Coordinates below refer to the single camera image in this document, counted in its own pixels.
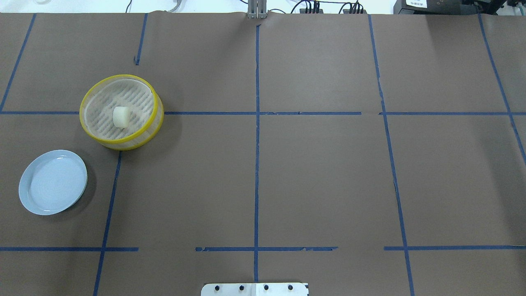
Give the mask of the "white steamed bun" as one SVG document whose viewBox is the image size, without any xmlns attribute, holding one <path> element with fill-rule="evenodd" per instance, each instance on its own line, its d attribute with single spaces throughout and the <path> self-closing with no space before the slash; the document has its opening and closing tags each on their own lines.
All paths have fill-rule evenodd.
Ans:
<svg viewBox="0 0 526 296">
<path fill-rule="evenodd" d="M 129 126 L 131 117 L 130 108 L 127 106 L 116 106 L 113 109 L 113 125 L 119 129 L 126 129 Z"/>
</svg>

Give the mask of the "yellow plastic steamer basket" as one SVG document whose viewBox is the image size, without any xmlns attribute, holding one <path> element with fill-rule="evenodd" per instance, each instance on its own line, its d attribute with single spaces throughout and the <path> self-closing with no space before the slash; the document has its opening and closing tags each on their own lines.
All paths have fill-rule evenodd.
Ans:
<svg viewBox="0 0 526 296">
<path fill-rule="evenodd" d="M 113 150 L 132 150 L 160 130 L 164 106 L 144 79 L 120 74 L 95 84 L 81 101 L 80 124 L 94 140 Z"/>
</svg>

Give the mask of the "black connector block left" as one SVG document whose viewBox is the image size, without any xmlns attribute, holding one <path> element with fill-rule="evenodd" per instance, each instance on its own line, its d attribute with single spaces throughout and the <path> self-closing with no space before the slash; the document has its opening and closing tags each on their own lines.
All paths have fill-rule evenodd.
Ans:
<svg viewBox="0 0 526 296">
<path fill-rule="evenodd" d="M 298 8 L 300 3 L 305 3 L 305 8 Z M 297 3 L 294 9 L 298 10 L 300 14 L 322 14 L 321 1 L 302 0 Z"/>
</svg>

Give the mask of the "black connector block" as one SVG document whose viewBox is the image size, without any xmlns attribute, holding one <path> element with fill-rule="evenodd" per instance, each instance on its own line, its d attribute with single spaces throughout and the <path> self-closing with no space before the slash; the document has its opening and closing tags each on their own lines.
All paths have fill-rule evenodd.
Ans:
<svg viewBox="0 0 526 296">
<path fill-rule="evenodd" d="M 300 3 L 305 3 L 305 8 L 298 8 Z M 321 1 L 302 0 L 297 3 L 294 9 L 298 10 L 300 14 L 322 14 Z"/>
<path fill-rule="evenodd" d="M 346 2 L 339 11 L 340 14 L 366 14 L 366 10 L 360 2 Z"/>
</svg>

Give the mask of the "metal mounting plate with bolts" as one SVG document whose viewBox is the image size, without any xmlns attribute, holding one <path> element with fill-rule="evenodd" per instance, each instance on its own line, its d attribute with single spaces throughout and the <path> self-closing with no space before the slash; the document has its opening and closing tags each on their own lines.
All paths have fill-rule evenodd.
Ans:
<svg viewBox="0 0 526 296">
<path fill-rule="evenodd" d="M 308 296 L 307 283 L 209 283 L 201 289 L 201 296 Z"/>
</svg>

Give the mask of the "black connector block right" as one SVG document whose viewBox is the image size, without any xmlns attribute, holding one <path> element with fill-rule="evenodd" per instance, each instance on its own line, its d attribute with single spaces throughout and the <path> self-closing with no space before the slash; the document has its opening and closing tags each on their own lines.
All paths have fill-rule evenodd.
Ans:
<svg viewBox="0 0 526 296">
<path fill-rule="evenodd" d="M 360 2 L 346 2 L 339 11 L 340 14 L 366 14 L 366 10 Z"/>
</svg>

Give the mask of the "black device with label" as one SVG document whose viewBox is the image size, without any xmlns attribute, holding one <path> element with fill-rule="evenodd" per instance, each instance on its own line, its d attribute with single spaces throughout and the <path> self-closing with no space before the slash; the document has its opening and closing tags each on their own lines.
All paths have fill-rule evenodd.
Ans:
<svg viewBox="0 0 526 296">
<path fill-rule="evenodd" d="M 506 0 L 397 0 L 394 14 L 408 15 L 494 15 Z"/>
</svg>

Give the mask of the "light blue round plate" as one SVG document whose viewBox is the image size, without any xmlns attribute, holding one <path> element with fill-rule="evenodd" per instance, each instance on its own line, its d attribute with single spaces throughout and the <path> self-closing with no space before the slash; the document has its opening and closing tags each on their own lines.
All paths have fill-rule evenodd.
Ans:
<svg viewBox="0 0 526 296">
<path fill-rule="evenodd" d="M 69 150 L 51 150 L 26 167 L 18 196 L 29 212 L 52 215 L 73 206 L 86 187 L 87 167 L 81 157 Z"/>
</svg>

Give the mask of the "grey metal bracket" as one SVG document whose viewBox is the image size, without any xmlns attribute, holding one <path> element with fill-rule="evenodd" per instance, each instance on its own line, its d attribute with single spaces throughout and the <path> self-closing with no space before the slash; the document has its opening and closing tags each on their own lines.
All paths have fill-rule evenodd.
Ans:
<svg viewBox="0 0 526 296">
<path fill-rule="evenodd" d="M 246 0 L 248 19 L 266 19 L 268 16 L 267 0 Z"/>
</svg>

